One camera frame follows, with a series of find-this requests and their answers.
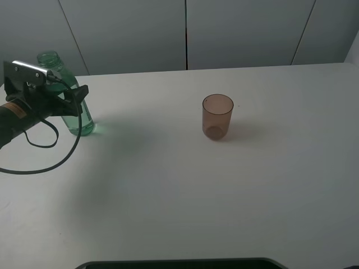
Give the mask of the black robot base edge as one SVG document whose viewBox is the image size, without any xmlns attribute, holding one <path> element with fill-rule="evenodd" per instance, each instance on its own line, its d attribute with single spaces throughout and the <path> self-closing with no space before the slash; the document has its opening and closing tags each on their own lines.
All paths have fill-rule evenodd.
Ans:
<svg viewBox="0 0 359 269">
<path fill-rule="evenodd" d="M 200 268 L 285 268 L 269 258 L 217 258 L 151 261 L 92 261 L 78 268 L 200 269 Z"/>
</svg>

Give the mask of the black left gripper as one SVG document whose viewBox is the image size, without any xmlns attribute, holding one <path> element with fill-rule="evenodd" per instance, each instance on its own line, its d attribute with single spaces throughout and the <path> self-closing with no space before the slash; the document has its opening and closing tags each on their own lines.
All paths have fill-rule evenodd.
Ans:
<svg viewBox="0 0 359 269">
<path fill-rule="evenodd" d="M 47 118 L 50 116 L 77 116 L 77 105 L 81 104 L 89 93 L 87 85 L 71 89 L 64 80 L 50 85 L 35 86 L 28 82 L 4 79 L 6 101 L 21 101 L 35 115 Z"/>
</svg>

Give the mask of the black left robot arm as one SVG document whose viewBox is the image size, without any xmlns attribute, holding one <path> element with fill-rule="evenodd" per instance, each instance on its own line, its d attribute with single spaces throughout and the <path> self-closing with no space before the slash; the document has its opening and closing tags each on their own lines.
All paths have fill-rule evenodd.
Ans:
<svg viewBox="0 0 359 269">
<path fill-rule="evenodd" d="M 64 89 L 64 98 L 47 89 L 48 81 L 16 81 L 5 78 L 6 103 L 1 105 L 1 146 L 10 143 L 15 137 L 38 123 L 50 127 L 56 137 L 57 128 L 47 121 L 48 117 L 79 116 L 81 102 L 89 93 L 87 85 L 77 89 Z"/>
</svg>

